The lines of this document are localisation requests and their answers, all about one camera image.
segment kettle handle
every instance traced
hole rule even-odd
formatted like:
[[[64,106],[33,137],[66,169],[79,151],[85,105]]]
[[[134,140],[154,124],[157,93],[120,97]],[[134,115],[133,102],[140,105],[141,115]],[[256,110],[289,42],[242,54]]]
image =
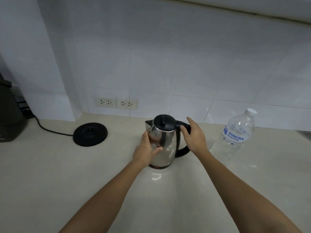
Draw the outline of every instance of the kettle handle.
[[[176,121],[176,138],[177,138],[177,147],[179,147],[180,144],[180,126],[183,125],[186,129],[187,132],[190,134],[191,132],[191,126],[189,124],[186,124],[182,121]],[[175,154],[175,158],[184,156],[190,152],[188,146],[185,146],[184,148],[177,150]]]

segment countertop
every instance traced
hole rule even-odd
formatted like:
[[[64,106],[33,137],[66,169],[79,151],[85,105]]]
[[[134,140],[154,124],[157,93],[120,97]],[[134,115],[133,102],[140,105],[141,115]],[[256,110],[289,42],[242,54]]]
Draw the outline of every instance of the countertop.
[[[72,134],[87,122],[107,139],[80,147],[35,119],[0,143],[0,232],[58,232],[131,160],[145,118],[82,114],[76,122],[42,120]],[[199,124],[211,147],[223,125]],[[277,205],[303,232],[311,228],[311,142],[296,131],[256,128],[228,168]],[[163,170],[146,167],[130,188],[110,232],[238,232],[210,178],[189,153]]]

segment person's left hand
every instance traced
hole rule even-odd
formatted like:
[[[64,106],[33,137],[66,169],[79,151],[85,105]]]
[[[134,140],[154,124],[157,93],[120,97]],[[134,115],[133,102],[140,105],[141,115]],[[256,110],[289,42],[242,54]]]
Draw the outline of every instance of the person's left hand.
[[[161,150],[163,150],[162,147],[151,150],[148,133],[145,131],[142,135],[140,144],[136,147],[133,153],[132,161],[140,163],[144,168],[151,163],[152,158]]]

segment blue lion logo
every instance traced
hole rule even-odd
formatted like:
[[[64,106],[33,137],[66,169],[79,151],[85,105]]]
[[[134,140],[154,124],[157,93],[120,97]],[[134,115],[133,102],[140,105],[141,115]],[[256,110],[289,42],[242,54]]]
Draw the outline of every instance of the blue lion logo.
[[[228,132],[228,128],[227,128],[227,125],[226,125],[225,128],[224,128],[224,134],[227,135],[227,132]]]

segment white bottle cap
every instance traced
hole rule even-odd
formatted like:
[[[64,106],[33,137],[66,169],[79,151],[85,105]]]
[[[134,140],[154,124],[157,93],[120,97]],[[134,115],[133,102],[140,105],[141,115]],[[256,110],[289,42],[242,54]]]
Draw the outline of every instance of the white bottle cap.
[[[247,108],[247,110],[245,110],[245,113],[254,117],[257,114],[257,111],[251,108]]]

